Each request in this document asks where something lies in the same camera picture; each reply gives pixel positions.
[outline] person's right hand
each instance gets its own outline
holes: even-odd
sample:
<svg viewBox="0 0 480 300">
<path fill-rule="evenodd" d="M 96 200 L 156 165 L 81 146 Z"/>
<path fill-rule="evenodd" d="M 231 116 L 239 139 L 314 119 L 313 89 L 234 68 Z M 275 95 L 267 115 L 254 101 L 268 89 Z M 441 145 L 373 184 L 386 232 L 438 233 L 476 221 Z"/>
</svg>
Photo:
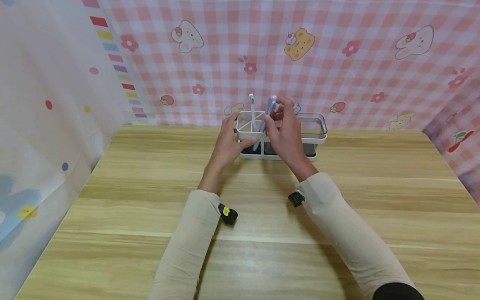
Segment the person's right hand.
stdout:
<svg viewBox="0 0 480 300">
<path fill-rule="evenodd" d="M 273 115 L 273 118 L 264 117 L 270 143 L 277 155 L 302 182 L 318 171 L 303 152 L 301 125 L 293 111 L 293 101 L 282 96 L 279 96 L 276 101 L 281 104 L 278 112 Z M 282 120 L 280 130 L 277 129 L 274 119 Z"/>
</svg>

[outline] wrist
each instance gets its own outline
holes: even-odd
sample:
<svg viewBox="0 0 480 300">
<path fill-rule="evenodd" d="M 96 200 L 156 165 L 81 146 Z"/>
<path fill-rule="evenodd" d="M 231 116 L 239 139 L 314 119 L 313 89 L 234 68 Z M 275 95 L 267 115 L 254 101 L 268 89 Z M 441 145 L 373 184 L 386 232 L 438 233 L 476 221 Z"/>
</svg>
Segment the wrist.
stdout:
<svg viewBox="0 0 480 300">
<path fill-rule="evenodd" d="M 308 157 L 302 153 L 288 162 L 286 162 L 288 168 L 297 177 L 299 182 L 305 181 L 308 177 L 318 173 L 317 168 L 312 164 Z"/>
<path fill-rule="evenodd" d="M 223 169 L 224 167 L 221 164 L 209 162 L 205 167 L 204 175 L 197 189 L 216 194 L 220 185 Z"/>
</svg>

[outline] fabric backdrop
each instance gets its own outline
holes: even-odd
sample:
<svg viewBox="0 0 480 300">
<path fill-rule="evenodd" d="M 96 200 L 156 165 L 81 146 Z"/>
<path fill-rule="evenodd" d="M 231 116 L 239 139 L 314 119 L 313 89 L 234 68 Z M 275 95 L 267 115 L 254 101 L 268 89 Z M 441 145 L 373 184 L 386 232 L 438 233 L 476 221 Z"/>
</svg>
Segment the fabric backdrop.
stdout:
<svg viewBox="0 0 480 300">
<path fill-rule="evenodd" d="M 330 129 L 423 131 L 480 201 L 479 15 L 472 0 L 0 0 L 2 299 L 119 126 L 219 126 L 249 93 Z"/>
</svg>

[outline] beige sleeve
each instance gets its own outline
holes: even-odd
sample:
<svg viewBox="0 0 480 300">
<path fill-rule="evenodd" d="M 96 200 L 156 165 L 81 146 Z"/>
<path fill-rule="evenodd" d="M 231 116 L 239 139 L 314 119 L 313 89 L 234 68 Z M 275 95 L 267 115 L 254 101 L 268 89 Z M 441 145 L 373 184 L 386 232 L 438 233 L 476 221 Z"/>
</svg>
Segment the beige sleeve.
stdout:
<svg viewBox="0 0 480 300">
<path fill-rule="evenodd" d="M 192 300 L 198 276 L 220 218 L 219 197 L 202 190 L 188 197 L 156 272 L 149 300 Z"/>
<path fill-rule="evenodd" d="M 386 283 L 415 287 L 390 248 L 347 204 L 328 174 L 312 175 L 297 190 L 305 197 L 307 213 L 331 241 L 367 299 Z"/>
</svg>

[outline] wooden table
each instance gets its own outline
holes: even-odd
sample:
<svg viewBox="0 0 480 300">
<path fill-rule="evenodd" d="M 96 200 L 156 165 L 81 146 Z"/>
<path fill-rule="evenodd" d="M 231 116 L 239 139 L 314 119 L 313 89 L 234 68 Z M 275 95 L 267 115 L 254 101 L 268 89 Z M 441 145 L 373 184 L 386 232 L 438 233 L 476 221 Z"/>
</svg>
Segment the wooden table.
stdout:
<svg viewBox="0 0 480 300">
<path fill-rule="evenodd" d="M 124 126 L 20 291 L 19 300 L 145 300 L 216 128 Z M 398 256 L 425 299 L 480 298 L 480 210 L 429 139 L 334 131 L 315 165 Z M 238 159 L 198 299 L 362 299 L 333 247 L 287 196 L 278 161 Z"/>
</svg>

